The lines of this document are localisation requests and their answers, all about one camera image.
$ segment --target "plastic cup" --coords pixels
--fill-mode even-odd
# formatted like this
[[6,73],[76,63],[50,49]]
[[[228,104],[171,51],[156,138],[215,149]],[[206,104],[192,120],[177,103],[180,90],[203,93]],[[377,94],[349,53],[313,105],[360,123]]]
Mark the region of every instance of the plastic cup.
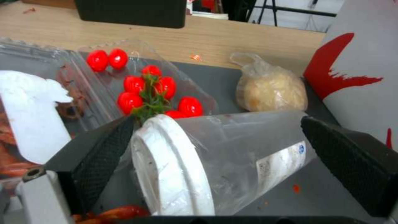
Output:
[[149,119],[132,137],[158,215],[232,215],[315,158],[300,111]]

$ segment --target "black container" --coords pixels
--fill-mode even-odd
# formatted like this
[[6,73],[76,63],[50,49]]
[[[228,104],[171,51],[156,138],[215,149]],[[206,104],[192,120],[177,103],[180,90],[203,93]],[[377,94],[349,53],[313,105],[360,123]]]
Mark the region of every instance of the black container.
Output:
[[75,0],[82,20],[182,28],[187,0]]

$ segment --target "label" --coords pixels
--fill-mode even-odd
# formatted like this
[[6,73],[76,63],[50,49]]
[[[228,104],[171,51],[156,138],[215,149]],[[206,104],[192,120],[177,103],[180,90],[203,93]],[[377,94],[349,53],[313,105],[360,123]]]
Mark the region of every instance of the label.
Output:
[[305,142],[301,141],[257,160],[258,196],[265,194],[298,171],[304,165],[305,154]]

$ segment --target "bread in plastic bag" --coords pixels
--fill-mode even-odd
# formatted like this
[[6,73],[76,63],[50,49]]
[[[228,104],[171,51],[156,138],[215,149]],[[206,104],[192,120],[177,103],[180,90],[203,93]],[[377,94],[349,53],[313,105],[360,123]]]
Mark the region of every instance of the bread in plastic bag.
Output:
[[270,65],[252,53],[233,53],[230,60],[242,66],[236,87],[239,106],[253,112],[307,109],[304,83],[292,71]]

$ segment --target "metal stand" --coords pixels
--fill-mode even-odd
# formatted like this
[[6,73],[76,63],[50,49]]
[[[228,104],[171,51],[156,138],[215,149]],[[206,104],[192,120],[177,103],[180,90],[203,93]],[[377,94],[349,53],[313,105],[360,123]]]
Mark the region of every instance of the metal stand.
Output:
[[289,7],[280,7],[280,6],[276,6],[275,3],[276,0],[272,0],[272,6],[268,6],[267,5],[267,0],[264,0],[264,4],[263,6],[253,6],[248,13],[248,16],[246,18],[246,22],[249,21],[250,16],[252,15],[253,9],[254,8],[261,8],[261,13],[259,16],[259,19],[257,21],[258,24],[260,24],[261,19],[263,18],[263,14],[264,14],[264,9],[272,9],[273,12],[273,16],[274,16],[274,25],[278,26],[278,21],[277,21],[277,11],[287,11],[287,12],[298,12],[298,13],[304,13],[304,14],[310,14],[310,15],[317,15],[317,16],[329,16],[329,17],[336,17],[337,14],[336,13],[330,13],[330,12],[320,12],[320,11],[313,11],[313,10],[304,10],[304,9],[297,9],[297,8],[289,8]]

